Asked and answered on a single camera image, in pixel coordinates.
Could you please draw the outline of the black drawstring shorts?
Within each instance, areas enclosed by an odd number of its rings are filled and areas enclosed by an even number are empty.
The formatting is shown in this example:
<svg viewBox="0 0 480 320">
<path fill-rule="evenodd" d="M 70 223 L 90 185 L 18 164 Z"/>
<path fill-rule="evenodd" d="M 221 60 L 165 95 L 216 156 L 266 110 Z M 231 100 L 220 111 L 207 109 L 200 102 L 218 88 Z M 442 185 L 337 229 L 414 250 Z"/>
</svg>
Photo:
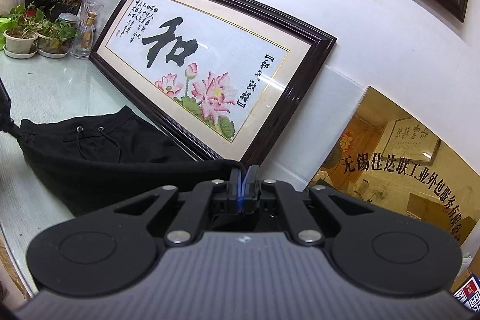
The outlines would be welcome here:
<svg viewBox="0 0 480 320">
<path fill-rule="evenodd" d="M 227 180 L 234 160 L 196 162 L 159 129 L 128 108 L 114 114 L 35 124 L 23 119 L 16 140 L 35 175 L 74 216 L 164 185 L 183 192 Z"/>
</svg>

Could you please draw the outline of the small potted green plant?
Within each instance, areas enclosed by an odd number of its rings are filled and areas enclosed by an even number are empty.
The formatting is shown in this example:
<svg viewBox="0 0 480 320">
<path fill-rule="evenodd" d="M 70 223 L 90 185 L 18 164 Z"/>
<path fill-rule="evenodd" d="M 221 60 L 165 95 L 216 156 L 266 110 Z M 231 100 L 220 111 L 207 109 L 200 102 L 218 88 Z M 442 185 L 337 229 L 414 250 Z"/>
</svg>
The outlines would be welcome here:
<svg viewBox="0 0 480 320">
<path fill-rule="evenodd" d="M 1 49 L 7 56 L 27 59 L 36 54 L 43 17 L 43 12 L 33 5 L 18 5 L 1 17 Z"/>
</svg>

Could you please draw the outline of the clear glass liquor bottle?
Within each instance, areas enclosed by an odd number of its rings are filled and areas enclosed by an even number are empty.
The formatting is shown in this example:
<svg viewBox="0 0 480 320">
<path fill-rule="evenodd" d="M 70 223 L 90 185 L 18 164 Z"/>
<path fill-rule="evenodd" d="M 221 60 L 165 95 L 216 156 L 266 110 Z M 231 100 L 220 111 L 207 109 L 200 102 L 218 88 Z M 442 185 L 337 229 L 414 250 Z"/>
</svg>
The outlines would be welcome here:
<svg viewBox="0 0 480 320">
<path fill-rule="evenodd" d="M 103 5 L 94 1 L 84 1 L 80 8 L 80 23 L 70 47 L 75 58 L 88 58 L 95 39 L 95 21 Z"/>
</svg>

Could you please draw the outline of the framed lotus cross-stitch picture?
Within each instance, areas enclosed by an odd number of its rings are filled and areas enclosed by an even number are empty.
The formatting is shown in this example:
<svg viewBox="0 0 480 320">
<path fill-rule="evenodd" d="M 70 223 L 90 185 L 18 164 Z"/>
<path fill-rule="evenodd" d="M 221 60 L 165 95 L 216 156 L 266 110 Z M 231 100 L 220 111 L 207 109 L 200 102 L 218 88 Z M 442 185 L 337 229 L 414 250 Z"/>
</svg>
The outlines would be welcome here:
<svg viewBox="0 0 480 320">
<path fill-rule="evenodd" d="M 199 160 L 259 165 L 335 38 L 254 0 L 120 0 L 90 61 Z"/>
</svg>

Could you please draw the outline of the gold company plaque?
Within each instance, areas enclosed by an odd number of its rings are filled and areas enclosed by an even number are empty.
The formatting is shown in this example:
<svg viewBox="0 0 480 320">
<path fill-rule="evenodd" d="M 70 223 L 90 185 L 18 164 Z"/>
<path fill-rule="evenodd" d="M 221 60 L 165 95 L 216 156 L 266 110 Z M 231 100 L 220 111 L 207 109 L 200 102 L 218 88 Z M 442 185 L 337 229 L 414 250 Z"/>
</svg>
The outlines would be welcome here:
<svg viewBox="0 0 480 320">
<path fill-rule="evenodd" d="M 479 221 L 479 175 L 427 126 L 366 89 L 310 184 L 430 223 L 464 243 Z"/>
</svg>

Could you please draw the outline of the colourful illustrated booklet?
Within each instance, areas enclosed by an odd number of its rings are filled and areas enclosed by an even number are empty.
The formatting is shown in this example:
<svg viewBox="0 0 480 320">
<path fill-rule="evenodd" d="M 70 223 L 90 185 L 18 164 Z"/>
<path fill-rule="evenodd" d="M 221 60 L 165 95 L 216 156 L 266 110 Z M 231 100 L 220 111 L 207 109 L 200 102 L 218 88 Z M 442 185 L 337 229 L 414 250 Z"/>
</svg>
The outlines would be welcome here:
<svg viewBox="0 0 480 320">
<path fill-rule="evenodd" d="M 480 310 L 479 277 L 470 274 L 467 280 L 454 291 L 453 296 L 467 309 L 478 313 Z"/>
</svg>

